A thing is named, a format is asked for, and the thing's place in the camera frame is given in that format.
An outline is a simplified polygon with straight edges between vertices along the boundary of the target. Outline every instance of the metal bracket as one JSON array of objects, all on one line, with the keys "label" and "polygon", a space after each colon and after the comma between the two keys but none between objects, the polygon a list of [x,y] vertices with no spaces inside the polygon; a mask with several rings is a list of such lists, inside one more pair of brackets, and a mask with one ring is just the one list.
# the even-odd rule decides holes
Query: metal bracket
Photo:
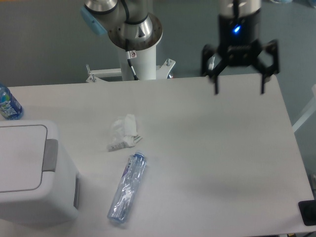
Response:
[{"label": "metal bracket", "polygon": [[316,111],[316,85],[312,87],[312,90],[314,93],[314,97],[307,103],[307,105],[297,116],[296,122],[292,126],[294,132],[296,132]]},{"label": "metal bracket", "polygon": [[[172,59],[167,59],[165,63],[161,66],[157,66],[156,70],[156,79],[167,79],[172,78],[170,74],[171,70],[173,69],[176,61]],[[93,83],[93,82],[106,82],[100,78],[111,78],[111,77],[120,77],[122,76],[122,72],[120,68],[116,69],[104,69],[104,70],[90,70],[89,65],[86,65],[88,79],[86,82]]]}]

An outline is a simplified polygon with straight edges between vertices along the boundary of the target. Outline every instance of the cable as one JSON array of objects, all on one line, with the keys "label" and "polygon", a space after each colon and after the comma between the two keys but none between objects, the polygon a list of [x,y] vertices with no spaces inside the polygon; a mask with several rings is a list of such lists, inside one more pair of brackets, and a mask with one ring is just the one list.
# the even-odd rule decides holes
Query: cable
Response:
[{"label": "cable", "polygon": [[[125,40],[125,51],[126,51],[126,52],[129,51],[129,50],[128,50],[128,46],[129,46],[129,40],[126,39],[126,40]],[[134,80],[139,80],[139,78],[138,78],[137,75],[136,75],[135,69],[134,69],[134,67],[133,67],[133,65],[132,65],[132,62],[131,62],[131,60],[130,60],[129,58],[127,59],[127,62],[128,62],[128,65],[129,65],[130,68],[131,68],[131,71],[132,71]]]},{"label": "cable", "polygon": [[302,237],[308,237],[308,236],[310,236],[310,235],[312,235],[314,232],[309,232],[308,234],[306,234],[306,235],[304,235],[304,236],[302,236]]}]

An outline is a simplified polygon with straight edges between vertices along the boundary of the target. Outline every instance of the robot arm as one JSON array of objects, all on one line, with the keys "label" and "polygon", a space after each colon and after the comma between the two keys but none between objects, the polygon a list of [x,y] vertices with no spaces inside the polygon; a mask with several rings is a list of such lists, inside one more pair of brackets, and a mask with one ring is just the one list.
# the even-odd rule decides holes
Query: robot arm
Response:
[{"label": "robot arm", "polygon": [[148,15],[147,0],[86,0],[84,7],[107,30],[143,21]]},{"label": "robot arm", "polygon": [[[201,75],[208,75],[219,93],[218,76],[227,67],[254,67],[262,74],[261,93],[270,76],[279,73],[277,41],[262,45],[259,41],[261,0],[220,0],[220,45],[207,44],[202,51]],[[258,58],[262,51],[273,57],[273,64],[266,67]],[[213,69],[207,68],[210,57],[217,53],[222,60]]]}]

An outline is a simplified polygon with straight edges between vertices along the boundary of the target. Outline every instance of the table surface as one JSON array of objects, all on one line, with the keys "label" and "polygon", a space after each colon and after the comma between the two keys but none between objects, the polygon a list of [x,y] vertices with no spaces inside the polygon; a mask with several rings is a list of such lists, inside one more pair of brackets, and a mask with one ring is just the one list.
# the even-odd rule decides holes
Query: table surface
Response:
[{"label": "table surface", "polygon": [[[0,221],[0,237],[247,237],[315,231],[297,203],[313,199],[275,77],[258,75],[13,87],[23,119],[50,119],[82,174],[79,217],[59,225]],[[135,114],[135,148],[107,152],[117,116]],[[127,162],[145,176],[128,222],[106,218]]]}]

